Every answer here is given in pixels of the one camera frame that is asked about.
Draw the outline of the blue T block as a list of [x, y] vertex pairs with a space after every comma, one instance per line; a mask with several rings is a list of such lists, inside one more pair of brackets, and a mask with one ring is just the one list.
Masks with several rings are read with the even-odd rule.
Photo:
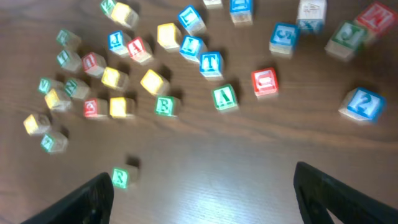
[[205, 52], [200, 55], [200, 73], [208, 80], [223, 79], [223, 58], [220, 52]]

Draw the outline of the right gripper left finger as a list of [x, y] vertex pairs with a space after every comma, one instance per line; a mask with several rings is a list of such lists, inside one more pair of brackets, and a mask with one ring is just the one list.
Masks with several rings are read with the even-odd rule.
[[102, 172], [22, 224], [108, 224], [113, 200], [111, 178]]

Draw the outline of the yellow O block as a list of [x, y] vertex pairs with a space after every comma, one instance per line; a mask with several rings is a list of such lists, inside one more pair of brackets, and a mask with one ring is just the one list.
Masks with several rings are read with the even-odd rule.
[[115, 68], [106, 67], [103, 72], [101, 82], [108, 88], [117, 91], [125, 91], [129, 83], [129, 76]]
[[135, 101], [125, 97], [110, 98], [109, 113], [114, 119], [131, 119], [134, 117]]

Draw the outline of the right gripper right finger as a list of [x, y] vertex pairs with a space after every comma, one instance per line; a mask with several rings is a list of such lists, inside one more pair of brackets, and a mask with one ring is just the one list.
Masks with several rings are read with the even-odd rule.
[[397, 223], [397, 209], [374, 200], [328, 174], [298, 162], [294, 189], [304, 223]]

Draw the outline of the green R block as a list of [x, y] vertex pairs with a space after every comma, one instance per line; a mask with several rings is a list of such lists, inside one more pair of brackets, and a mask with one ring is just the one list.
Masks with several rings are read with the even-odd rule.
[[139, 179], [139, 168], [124, 164], [120, 167], [113, 167], [112, 183], [116, 188], [127, 190], [133, 187]]

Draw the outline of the green B block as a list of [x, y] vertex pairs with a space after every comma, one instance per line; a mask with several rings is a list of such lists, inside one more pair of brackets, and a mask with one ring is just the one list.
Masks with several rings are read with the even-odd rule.
[[176, 118], [180, 111], [180, 100], [173, 96], [159, 95], [155, 101], [154, 112], [157, 116]]

